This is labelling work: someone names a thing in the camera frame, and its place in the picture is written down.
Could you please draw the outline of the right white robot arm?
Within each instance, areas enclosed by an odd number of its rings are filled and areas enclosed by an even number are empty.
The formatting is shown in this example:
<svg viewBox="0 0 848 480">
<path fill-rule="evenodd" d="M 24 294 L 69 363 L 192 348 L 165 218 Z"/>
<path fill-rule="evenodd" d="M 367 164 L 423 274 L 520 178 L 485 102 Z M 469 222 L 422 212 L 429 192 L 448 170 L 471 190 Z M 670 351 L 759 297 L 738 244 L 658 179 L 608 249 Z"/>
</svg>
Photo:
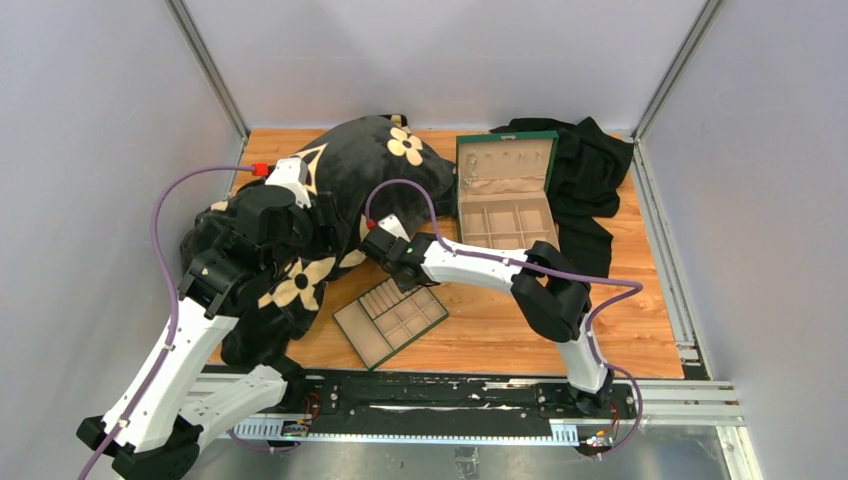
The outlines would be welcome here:
<svg viewBox="0 0 848 480">
<path fill-rule="evenodd" d="M 575 411 L 592 418 L 609 407 L 613 373 L 587 328 L 590 286 L 551 244 L 496 250 L 430 233 L 407 240 L 376 226 L 361 250 L 404 288 L 459 283 L 510 295 L 531 330 L 556 345 Z"/>
</svg>

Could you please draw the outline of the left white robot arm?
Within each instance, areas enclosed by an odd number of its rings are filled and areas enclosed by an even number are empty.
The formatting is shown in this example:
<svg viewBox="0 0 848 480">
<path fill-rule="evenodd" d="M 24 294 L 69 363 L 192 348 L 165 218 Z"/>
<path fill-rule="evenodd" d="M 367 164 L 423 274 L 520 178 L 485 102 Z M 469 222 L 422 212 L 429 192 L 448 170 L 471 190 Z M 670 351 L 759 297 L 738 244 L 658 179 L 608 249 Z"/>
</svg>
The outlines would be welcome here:
<svg viewBox="0 0 848 480">
<path fill-rule="evenodd" d="M 303 254 L 334 262 L 346 236 L 333 196 L 298 184 L 250 187 L 200 217 L 183 243 L 183 277 L 168 284 L 171 314 L 157 345 L 115 405 L 81 422 L 78 438 L 110 457 L 123 479 L 180 479 L 211 441 L 251 415 L 298 411 L 306 373 L 282 353 L 216 393 L 187 396 L 215 347 L 259 312 L 260 298 L 308 272 Z"/>
</svg>

